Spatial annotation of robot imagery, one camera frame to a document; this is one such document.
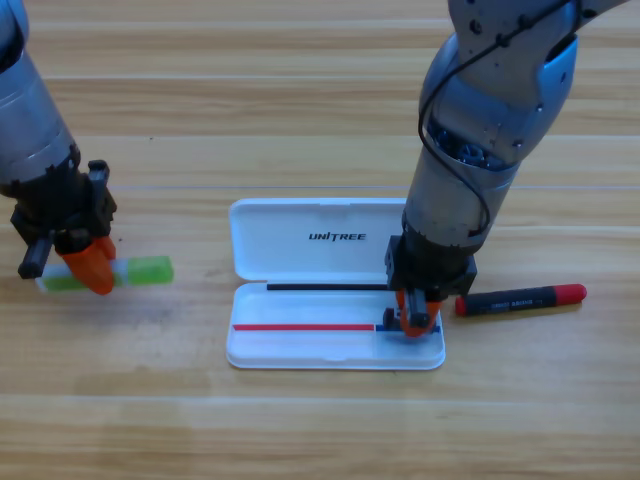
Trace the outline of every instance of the green cap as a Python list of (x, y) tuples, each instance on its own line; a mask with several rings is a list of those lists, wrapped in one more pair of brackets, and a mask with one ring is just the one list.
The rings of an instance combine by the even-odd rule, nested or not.
[(173, 267), (169, 257), (131, 258), (127, 264), (129, 285), (160, 285), (173, 281)]

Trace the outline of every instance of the red marker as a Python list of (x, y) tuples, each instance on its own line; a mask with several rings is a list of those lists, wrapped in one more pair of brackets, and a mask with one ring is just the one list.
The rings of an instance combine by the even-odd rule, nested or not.
[(456, 299), (456, 314), (468, 317), (489, 313), (531, 310), (534, 308), (559, 307), (560, 305), (580, 303), (586, 297), (587, 289), (579, 283), (476, 293)]

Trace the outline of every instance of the table surface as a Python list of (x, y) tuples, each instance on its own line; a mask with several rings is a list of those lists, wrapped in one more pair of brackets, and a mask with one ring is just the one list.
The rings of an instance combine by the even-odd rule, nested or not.
[(27, 0), (29, 50), (120, 256), (175, 283), (43, 296), (1, 202), (0, 478), (640, 478), (640, 2), (582, 37), (475, 291), (582, 282), (581, 308), (460, 320), (437, 371), (229, 366), (227, 212), (248, 197), (404, 196), (444, 0)]

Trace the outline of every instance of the black line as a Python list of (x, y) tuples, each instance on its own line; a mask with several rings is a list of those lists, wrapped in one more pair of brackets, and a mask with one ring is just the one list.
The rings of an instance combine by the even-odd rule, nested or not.
[(388, 291), (386, 285), (356, 283), (268, 283), (267, 290)]

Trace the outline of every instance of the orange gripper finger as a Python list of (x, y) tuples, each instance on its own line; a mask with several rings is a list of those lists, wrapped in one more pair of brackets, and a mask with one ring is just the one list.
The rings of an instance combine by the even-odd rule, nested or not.
[(396, 291), (396, 302), (398, 302), (398, 308), (404, 308), (404, 290)]
[(111, 240), (102, 237), (94, 240), (81, 252), (61, 255), (73, 276), (99, 295), (107, 295), (113, 290), (113, 272), (108, 256), (115, 256), (115, 248), (109, 249), (108, 243), (111, 243)]
[(442, 306), (442, 302), (427, 302), (427, 313), (429, 314), (429, 324), (424, 327), (412, 327), (409, 325), (409, 319), (407, 318), (407, 309), (402, 308), (402, 313), (400, 314), (400, 326), (404, 331), (407, 337), (417, 338), (425, 333), (433, 330), (433, 327), (436, 324), (436, 318), (438, 317), (438, 312), (440, 311), (440, 307)]
[(111, 241), (111, 237), (98, 237), (93, 240), (100, 250), (102, 250), (107, 257), (107, 260), (116, 259), (116, 246)]

